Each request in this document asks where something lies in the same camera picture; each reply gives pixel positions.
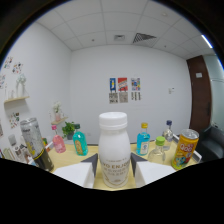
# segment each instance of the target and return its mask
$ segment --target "green bottle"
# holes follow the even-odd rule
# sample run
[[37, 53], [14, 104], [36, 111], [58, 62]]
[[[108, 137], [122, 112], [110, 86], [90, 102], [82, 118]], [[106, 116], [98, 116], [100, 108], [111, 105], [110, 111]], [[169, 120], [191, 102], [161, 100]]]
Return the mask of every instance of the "green bottle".
[[86, 156], [88, 153], [86, 137], [79, 129], [80, 129], [80, 124], [75, 124], [75, 134], [73, 135], [75, 150], [77, 155]]

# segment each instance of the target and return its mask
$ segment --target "shelf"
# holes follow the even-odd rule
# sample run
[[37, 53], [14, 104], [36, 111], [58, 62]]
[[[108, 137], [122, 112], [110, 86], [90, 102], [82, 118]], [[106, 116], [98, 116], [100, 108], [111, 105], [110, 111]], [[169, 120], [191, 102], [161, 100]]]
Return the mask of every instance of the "shelf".
[[51, 124], [60, 124], [61, 122], [63, 122], [64, 120], [66, 120], [67, 117], [62, 118], [60, 121], [52, 121]]
[[13, 98], [13, 99], [10, 99], [10, 100], [5, 100], [4, 103], [8, 103], [8, 102], [11, 102], [11, 101], [16, 101], [16, 100], [23, 100], [23, 99], [26, 99], [26, 98], [30, 98], [29, 96], [24, 96], [24, 97], [19, 97], [19, 98]]

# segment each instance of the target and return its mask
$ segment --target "door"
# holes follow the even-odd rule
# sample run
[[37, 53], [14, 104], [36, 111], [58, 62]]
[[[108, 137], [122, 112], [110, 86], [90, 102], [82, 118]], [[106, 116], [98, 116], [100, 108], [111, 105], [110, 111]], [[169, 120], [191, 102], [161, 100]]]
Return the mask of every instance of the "door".
[[191, 78], [192, 111], [190, 129], [200, 133], [209, 126], [211, 119], [211, 86], [202, 56], [187, 60]]

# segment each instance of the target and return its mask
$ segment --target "ceiling light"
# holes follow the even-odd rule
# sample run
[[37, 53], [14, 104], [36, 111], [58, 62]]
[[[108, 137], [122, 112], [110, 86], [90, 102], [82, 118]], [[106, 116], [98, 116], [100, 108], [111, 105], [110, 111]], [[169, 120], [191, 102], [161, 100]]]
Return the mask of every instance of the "ceiling light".
[[114, 35], [114, 40], [125, 40], [125, 35]]
[[204, 35], [201, 35], [210, 48], [213, 48]]

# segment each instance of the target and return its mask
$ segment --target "beverage can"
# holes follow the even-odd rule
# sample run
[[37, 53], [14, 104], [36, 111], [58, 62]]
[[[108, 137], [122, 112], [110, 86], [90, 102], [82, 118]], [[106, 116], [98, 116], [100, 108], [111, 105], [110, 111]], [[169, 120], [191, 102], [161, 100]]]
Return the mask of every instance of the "beverage can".
[[20, 127], [36, 166], [46, 171], [53, 170], [54, 165], [44, 147], [37, 119], [29, 118], [23, 120], [20, 122]]
[[176, 170], [187, 166], [198, 143], [199, 134], [192, 129], [181, 131], [179, 142], [171, 165]]

